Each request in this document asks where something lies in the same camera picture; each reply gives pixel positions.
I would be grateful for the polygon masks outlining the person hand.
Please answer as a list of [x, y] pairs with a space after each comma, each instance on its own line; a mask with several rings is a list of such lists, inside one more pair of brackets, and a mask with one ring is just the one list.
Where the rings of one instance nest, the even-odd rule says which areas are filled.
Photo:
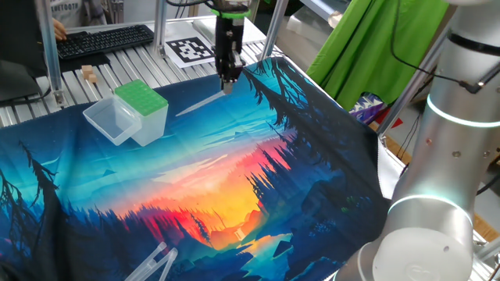
[[67, 32], [64, 25], [56, 19], [52, 19], [52, 23], [54, 27], [55, 39], [57, 41], [65, 41]]

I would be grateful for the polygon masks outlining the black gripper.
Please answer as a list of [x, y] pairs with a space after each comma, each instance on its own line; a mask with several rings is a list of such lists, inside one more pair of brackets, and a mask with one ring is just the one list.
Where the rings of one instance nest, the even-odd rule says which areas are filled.
[[216, 18], [215, 62], [220, 77], [220, 90], [231, 94], [246, 62], [241, 57], [244, 33], [243, 19]]

